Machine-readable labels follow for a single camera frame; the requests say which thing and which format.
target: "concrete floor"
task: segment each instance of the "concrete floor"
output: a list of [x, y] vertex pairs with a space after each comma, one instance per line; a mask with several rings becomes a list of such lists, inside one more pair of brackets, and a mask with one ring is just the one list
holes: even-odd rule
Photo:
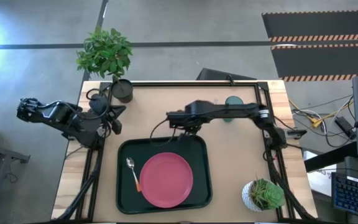
[[[95, 27], [101, 3], [0, 0], [0, 44], [81, 43]], [[267, 40], [262, 12], [351, 9], [358, 9], [358, 0], [115, 0], [108, 4], [103, 27], [115, 27], [133, 42], [256, 41]], [[83, 78], [83, 72], [76, 71], [75, 51], [0, 50], [0, 145], [31, 154], [28, 164], [12, 164], [19, 181], [4, 183], [0, 223], [50, 218], [67, 141], [43, 124], [17, 119], [16, 107], [22, 97], [75, 103]], [[269, 47], [143, 48], [133, 53], [126, 76], [130, 80], [194, 80], [203, 67], [258, 79], [278, 78]], [[286, 87], [300, 107], [352, 93], [350, 81], [287, 83]], [[344, 102], [314, 110], [329, 113]], [[347, 111], [343, 115], [352, 121]], [[339, 131], [335, 125], [330, 130]], [[335, 138], [332, 144], [342, 140]], [[301, 145], [319, 152], [332, 149], [313, 133], [304, 136]]]

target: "potted plant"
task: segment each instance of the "potted plant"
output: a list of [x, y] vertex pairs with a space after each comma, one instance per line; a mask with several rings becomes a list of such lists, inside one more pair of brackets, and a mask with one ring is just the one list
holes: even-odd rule
[[255, 212], [275, 209], [284, 205], [284, 191], [269, 180], [257, 179], [242, 189], [242, 201]]
[[77, 52], [77, 70], [84, 69], [105, 78], [112, 75], [112, 95], [123, 103], [133, 97], [133, 86], [129, 80], [121, 79], [128, 70], [132, 55], [131, 43], [116, 29], [110, 32], [97, 27], [94, 33], [84, 40], [84, 51]]

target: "wooden tabletop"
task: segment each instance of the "wooden tabletop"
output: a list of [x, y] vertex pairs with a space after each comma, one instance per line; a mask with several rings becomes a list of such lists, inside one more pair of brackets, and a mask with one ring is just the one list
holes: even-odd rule
[[[258, 80], [246, 82], [267, 82], [275, 116], [280, 118], [287, 125], [294, 127], [291, 109], [288, 102], [288, 96], [283, 81]], [[100, 83], [101, 82], [92, 81], [84, 82], [83, 88], [81, 90], [80, 100], [78, 103], [79, 106], [84, 109], [84, 111], [87, 111], [89, 109], [88, 100], [85, 97], [86, 92], [92, 88], [99, 88]], [[279, 122], [277, 122], [277, 125], [281, 128], [285, 128]], [[287, 141], [288, 143], [299, 145], [299, 142], [296, 140], [289, 139]], [[78, 144], [78, 142], [71, 141], [68, 145], [67, 154], [74, 151], [75, 149], [78, 149], [79, 146], [80, 145]], [[309, 186], [301, 151], [295, 147], [287, 147], [282, 152], [291, 191], [295, 194], [295, 197], [299, 200], [302, 206], [304, 206], [312, 216], [317, 217], [317, 212], [314, 205], [313, 196], [311, 194], [311, 189]], [[62, 169], [62, 176], [60, 178], [60, 183], [58, 186], [55, 205], [53, 206], [52, 218], [57, 218], [58, 216], [60, 216], [77, 195], [81, 187], [81, 180], [83, 178], [85, 158], [86, 149], [80, 149], [78, 152], [70, 155], [69, 158], [66, 159]], [[89, 190], [85, 198], [83, 218], [86, 218], [86, 215], [88, 214], [90, 192], [91, 191]], [[283, 208], [283, 211], [284, 216], [287, 217], [285, 208]]]

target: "blue keyboard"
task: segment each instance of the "blue keyboard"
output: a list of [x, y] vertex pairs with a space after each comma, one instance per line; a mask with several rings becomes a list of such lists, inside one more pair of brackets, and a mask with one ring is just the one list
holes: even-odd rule
[[358, 179], [333, 172], [331, 180], [334, 208], [358, 215]]

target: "white pot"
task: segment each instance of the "white pot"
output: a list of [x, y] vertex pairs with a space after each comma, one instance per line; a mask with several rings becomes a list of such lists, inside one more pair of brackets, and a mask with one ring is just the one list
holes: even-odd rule
[[246, 184], [244, 186], [244, 188], [242, 189], [242, 201], [244, 202], [244, 204], [246, 205], [247, 208], [251, 209], [254, 212], [261, 212], [262, 209], [260, 209], [258, 206], [256, 206], [256, 204], [252, 201], [250, 194], [251, 191], [251, 187], [252, 184], [255, 181], [251, 181], [248, 184]]

